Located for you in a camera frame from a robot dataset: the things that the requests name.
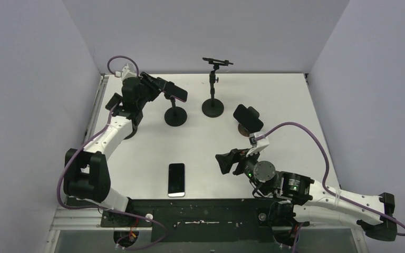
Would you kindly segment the magenta edged phone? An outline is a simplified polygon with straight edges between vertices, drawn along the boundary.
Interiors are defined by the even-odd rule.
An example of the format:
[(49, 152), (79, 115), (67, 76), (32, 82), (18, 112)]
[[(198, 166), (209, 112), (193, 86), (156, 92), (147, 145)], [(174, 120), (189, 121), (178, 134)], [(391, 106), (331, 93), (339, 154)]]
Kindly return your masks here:
[(181, 102), (187, 102), (188, 99), (188, 92), (178, 86), (176, 86), (173, 82), (160, 80), (159, 85), (161, 91), (171, 98), (175, 98)]

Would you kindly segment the silver black phone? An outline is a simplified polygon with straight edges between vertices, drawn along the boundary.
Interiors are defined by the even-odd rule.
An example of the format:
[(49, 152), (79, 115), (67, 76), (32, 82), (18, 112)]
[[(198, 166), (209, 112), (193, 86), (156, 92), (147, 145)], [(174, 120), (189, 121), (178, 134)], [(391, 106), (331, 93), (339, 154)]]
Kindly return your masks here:
[(168, 167), (168, 197), (185, 196), (185, 164), (172, 163)]

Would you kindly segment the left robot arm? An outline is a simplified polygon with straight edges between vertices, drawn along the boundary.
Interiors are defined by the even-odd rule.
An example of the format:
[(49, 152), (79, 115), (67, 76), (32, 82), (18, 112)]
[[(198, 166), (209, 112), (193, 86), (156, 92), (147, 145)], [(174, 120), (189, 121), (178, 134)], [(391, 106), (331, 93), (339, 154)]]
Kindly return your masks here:
[(116, 222), (131, 225), (135, 211), (128, 207), (130, 198), (111, 187), (108, 158), (123, 140), (136, 134), (145, 105), (160, 94), (175, 98), (176, 88), (173, 82), (145, 72), (123, 79), (121, 93), (115, 93), (105, 106), (109, 115), (104, 127), (79, 148), (66, 152), (57, 190), (88, 201), (93, 208), (114, 210)]

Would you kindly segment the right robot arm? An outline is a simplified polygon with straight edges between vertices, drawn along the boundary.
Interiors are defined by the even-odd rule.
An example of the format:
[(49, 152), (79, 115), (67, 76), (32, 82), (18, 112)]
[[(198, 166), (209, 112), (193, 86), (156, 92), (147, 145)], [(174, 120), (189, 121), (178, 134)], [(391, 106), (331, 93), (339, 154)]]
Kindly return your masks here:
[(321, 182), (300, 174), (277, 171), (269, 161), (259, 161), (259, 153), (247, 155), (246, 149), (232, 149), (217, 154), (222, 174), (244, 174), (253, 186), (256, 198), (276, 200), (269, 211), (272, 226), (296, 223), (329, 223), (361, 229), (379, 241), (394, 241), (397, 224), (392, 221), (395, 200), (391, 193), (376, 196), (322, 185)]

